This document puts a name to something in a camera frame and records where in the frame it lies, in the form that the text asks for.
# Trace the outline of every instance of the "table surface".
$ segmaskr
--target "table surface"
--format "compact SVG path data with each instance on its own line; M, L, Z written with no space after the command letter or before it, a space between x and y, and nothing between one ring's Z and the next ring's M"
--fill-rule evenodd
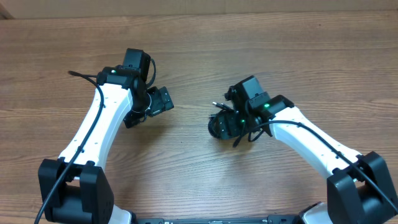
M92 84L67 71L97 74L127 48L156 60L155 85L175 108L120 127L106 176L121 208L263 217L326 202L325 180L281 142L263 136L234 149L209 135L211 102L250 75L341 143L379 153L398 186L398 11L0 21L1 223L33 222L37 169L91 105Z

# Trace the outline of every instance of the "wooden table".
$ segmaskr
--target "wooden table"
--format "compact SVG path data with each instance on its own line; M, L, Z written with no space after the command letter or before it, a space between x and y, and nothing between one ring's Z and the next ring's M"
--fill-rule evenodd
M75 135L97 74L144 49L175 108L122 125L106 166L115 202L139 217L262 217L326 202L295 151L267 136L207 130L230 85L255 75L343 144L382 155L398 186L398 12L270 13L0 21L0 222L32 223L37 169Z

